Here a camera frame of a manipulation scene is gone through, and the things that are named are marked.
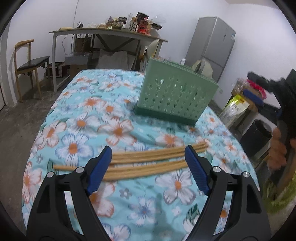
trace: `hand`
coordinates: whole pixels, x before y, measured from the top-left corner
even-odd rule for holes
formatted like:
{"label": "hand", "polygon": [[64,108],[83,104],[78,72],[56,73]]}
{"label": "hand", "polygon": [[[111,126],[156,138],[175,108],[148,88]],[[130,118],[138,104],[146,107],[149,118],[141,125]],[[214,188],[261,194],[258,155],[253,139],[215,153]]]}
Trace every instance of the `hand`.
{"label": "hand", "polygon": [[[267,160],[267,166],[269,170],[279,170],[282,166],[287,164],[285,155],[287,149],[280,141],[281,132],[278,128],[275,128],[272,132],[271,147],[269,149],[269,159]],[[290,140],[291,147],[296,150],[296,139]]]}

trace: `black trash can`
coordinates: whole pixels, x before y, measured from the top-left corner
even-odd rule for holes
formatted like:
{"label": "black trash can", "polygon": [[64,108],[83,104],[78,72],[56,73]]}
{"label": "black trash can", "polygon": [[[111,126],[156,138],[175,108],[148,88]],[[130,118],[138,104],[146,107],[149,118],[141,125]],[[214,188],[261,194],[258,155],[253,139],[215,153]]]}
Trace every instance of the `black trash can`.
{"label": "black trash can", "polygon": [[254,156],[271,139],[271,128],[262,120],[255,120],[242,136],[240,144],[248,157]]}

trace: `refrigerator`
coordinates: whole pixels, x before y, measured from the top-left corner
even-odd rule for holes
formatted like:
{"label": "refrigerator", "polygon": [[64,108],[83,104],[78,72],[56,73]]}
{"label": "refrigerator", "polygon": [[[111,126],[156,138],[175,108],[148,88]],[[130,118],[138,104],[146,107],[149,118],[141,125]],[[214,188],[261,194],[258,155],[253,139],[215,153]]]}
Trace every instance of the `refrigerator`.
{"label": "refrigerator", "polygon": [[231,54],[235,31],[218,17],[199,18],[185,65],[192,66],[205,58],[213,69],[213,79],[218,82]]}

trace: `bed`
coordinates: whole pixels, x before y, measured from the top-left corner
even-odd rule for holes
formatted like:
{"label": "bed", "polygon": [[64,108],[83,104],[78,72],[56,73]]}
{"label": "bed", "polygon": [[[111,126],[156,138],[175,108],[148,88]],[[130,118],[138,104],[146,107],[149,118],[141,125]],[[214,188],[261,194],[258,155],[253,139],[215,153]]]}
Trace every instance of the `bed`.
{"label": "bed", "polygon": [[[109,145],[112,151],[144,151],[206,142],[200,155],[225,172],[255,171],[239,142],[207,107],[195,127],[136,116],[143,74],[84,70],[51,107],[30,151],[22,189],[27,226],[43,178],[53,165],[84,166]],[[65,192],[72,226],[82,233],[71,194]],[[206,201],[188,168],[161,175],[102,183],[91,203],[111,240],[185,240]],[[225,198],[215,233],[224,229],[231,202]]]}

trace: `green plastic basket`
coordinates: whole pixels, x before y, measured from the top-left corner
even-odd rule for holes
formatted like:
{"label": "green plastic basket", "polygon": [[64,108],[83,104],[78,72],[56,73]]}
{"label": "green plastic basket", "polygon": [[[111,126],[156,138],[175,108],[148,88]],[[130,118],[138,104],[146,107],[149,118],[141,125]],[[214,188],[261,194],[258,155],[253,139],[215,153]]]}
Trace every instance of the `green plastic basket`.
{"label": "green plastic basket", "polygon": [[150,58],[135,113],[195,125],[217,89],[214,80],[186,66]]}

